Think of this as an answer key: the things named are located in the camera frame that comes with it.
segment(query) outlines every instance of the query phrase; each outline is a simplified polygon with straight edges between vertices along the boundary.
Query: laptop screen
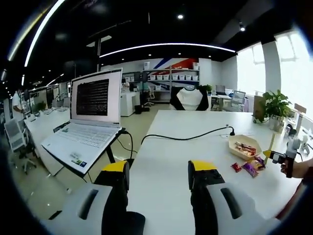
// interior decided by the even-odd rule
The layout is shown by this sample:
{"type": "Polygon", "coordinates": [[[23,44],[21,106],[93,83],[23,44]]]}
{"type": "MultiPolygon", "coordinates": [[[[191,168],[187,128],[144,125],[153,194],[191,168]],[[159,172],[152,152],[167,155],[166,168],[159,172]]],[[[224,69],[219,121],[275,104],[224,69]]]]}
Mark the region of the laptop screen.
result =
{"type": "Polygon", "coordinates": [[[119,123],[122,70],[72,80],[71,119],[119,123]]]}

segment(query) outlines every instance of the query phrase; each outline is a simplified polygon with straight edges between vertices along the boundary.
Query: white desk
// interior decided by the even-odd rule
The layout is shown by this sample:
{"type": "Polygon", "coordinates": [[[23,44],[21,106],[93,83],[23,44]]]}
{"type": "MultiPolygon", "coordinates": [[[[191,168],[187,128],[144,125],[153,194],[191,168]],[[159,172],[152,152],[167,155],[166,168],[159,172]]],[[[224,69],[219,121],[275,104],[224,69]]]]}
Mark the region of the white desk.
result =
{"type": "Polygon", "coordinates": [[[129,117],[134,113],[135,105],[140,105],[139,92],[122,92],[120,100],[121,116],[129,117]]]}
{"type": "Polygon", "coordinates": [[[54,110],[49,115],[41,114],[32,122],[25,120],[25,124],[34,141],[36,153],[39,155],[51,175],[55,175],[63,166],[41,146],[41,142],[49,135],[53,134],[54,128],[68,121],[69,109],[64,112],[54,110]]]}
{"type": "MultiPolygon", "coordinates": [[[[272,131],[266,125],[252,123],[251,113],[159,111],[148,134],[188,138],[229,124],[236,134],[255,138],[268,149],[272,131]]],[[[228,151],[226,129],[191,141],[172,141],[148,137],[130,170],[128,211],[146,217],[145,235],[191,235],[195,233],[194,216],[188,188],[188,161],[212,162],[226,182],[233,183],[251,196],[264,217],[276,216],[290,200],[299,179],[287,179],[280,165],[268,161],[256,178],[244,169],[238,173],[231,164],[244,162],[228,151]]],[[[285,151],[283,138],[275,142],[276,151],[285,151]]]]}

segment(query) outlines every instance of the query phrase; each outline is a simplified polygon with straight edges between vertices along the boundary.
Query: black and white chair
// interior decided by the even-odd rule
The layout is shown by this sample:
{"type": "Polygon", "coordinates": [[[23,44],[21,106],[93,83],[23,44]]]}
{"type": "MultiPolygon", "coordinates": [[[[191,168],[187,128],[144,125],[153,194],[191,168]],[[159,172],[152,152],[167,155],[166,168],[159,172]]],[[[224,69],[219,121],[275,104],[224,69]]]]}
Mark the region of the black and white chair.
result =
{"type": "Polygon", "coordinates": [[[4,128],[8,137],[9,145],[12,152],[19,152],[20,158],[23,160],[23,169],[27,174],[27,164],[36,164],[27,157],[28,152],[32,152],[32,147],[28,145],[26,128],[23,129],[23,120],[18,123],[15,119],[11,119],[4,124],[4,128]]]}
{"type": "Polygon", "coordinates": [[[205,88],[172,87],[171,110],[208,111],[209,101],[205,88]]]}
{"type": "Polygon", "coordinates": [[[228,112],[243,112],[245,105],[245,97],[246,97],[245,92],[234,91],[234,96],[232,97],[230,102],[225,102],[223,110],[228,112]]]}

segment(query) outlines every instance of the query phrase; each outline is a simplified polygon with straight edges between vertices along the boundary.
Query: bowl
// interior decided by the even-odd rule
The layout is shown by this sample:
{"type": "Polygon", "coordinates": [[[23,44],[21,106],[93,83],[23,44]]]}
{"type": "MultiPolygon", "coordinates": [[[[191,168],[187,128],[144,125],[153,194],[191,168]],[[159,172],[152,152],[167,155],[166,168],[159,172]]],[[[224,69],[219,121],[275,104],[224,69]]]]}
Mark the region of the bowl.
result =
{"type": "Polygon", "coordinates": [[[228,147],[229,147],[229,151],[232,154],[244,159],[245,161],[249,161],[249,159],[255,156],[258,156],[262,153],[259,143],[255,139],[250,138],[245,135],[230,136],[228,139],[228,147]],[[246,155],[245,153],[241,152],[239,149],[236,148],[236,144],[235,144],[236,142],[244,143],[244,144],[254,147],[256,149],[256,154],[251,155],[251,156],[246,155]]]}

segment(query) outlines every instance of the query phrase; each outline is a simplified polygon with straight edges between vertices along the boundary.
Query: white laptop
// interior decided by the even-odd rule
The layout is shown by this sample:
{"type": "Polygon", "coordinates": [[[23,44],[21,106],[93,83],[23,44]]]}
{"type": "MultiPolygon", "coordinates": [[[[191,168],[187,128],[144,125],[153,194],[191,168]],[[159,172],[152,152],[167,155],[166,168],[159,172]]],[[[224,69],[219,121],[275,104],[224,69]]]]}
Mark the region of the white laptop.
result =
{"type": "Polygon", "coordinates": [[[55,158],[86,174],[120,127],[122,69],[71,82],[70,123],[41,145],[55,158]]]}

